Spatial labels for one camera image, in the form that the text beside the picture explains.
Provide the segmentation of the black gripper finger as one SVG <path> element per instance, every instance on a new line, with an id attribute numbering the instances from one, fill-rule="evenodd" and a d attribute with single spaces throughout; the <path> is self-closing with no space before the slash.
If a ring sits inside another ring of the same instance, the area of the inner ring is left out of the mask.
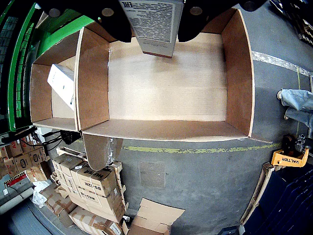
<path id="1" fill-rule="evenodd" d="M 187 0 L 179 24 L 178 40 L 190 41 L 201 32 L 221 34 L 237 11 L 233 6 L 239 4 L 243 10 L 252 12 L 264 3 L 264 0 Z"/>
<path id="2" fill-rule="evenodd" d="M 130 23 L 117 0 L 38 0 L 36 3 L 53 18 L 67 9 L 74 10 L 99 23 L 116 40 L 131 41 Z"/>

